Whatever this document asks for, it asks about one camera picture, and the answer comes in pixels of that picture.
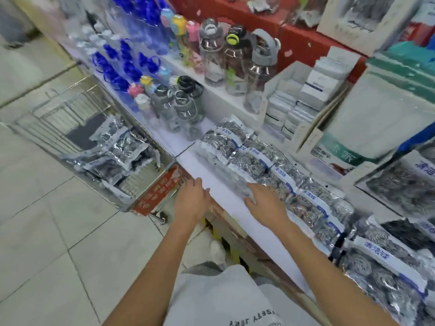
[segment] hand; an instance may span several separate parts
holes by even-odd
[[[208,211],[211,203],[210,189],[202,188],[202,179],[183,183],[175,200],[175,221],[178,226],[192,230]]]
[[[254,194],[255,202],[245,198],[245,204],[252,216],[273,233],[279,231],[289,221],[285,203],[283,203],[273,189],[261,184],[248,184]]]

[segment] yellow bottle cap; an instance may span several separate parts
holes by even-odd
[[[149,76],[141,76],[140,77],[140,82],[144,86],[148,86],[152,81],[153,81],[152,78]]]
[[[172,17],[172,22],[178,28],[178,32],[175,33],[176,35],[186,34],[187,32],[186,25],[188,21],[182,15],[175,15],[174,17]]]
[[[227,36],[227,42],[230,45],[235,46],[237,43],[239,43],[239,37],[235,34],[230,33]]]

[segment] pink bottle cap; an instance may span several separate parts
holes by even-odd
[[[195,23],[194,21],[189,21],[188,24],[186,25],[186,29],[189,32],[189,41],[190,42],[195,42],[199,40],[199,23]]]
[[[132,95],[133,98],[136,98],[138,95],[144,93],[144,88],[137,83],[132,83],[131,86],[128,88],[128,93]]]

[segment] gray bottle strap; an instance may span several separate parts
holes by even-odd
[[[270,56],[260,55],[258,49],[255,48],[257,45],[257,37],[262,38],[268,45],[271,52]],[[270,36],[269,33],[263,29],[256,29],[251,33],[251,44],[252,44],[252,61],[260,66],[271,66],[278,62],[278,47],[274,38]]]

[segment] tile floor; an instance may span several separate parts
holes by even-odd
[[[46,53],[32,44],[28,48]],[[44,57],[50,55],[38,54],[36,59]],[[0,68],[14,59],[21,56],[0,57]],[[14,73],[25,70],[20,64],[15,64]],[[76,79],[69,73],[0,109],[0,121],[10,123],[42,101],[48,87],[60,91]],[[3,86],[0,94],[6,91]],[[101,324],[144,268],[168,225],[118,212],[3,125],[0,149],[0,325]],[[163,207],[170,220],[174,199]],[[211,233],[198,225],[180,271],[209,260],[211,241]]]

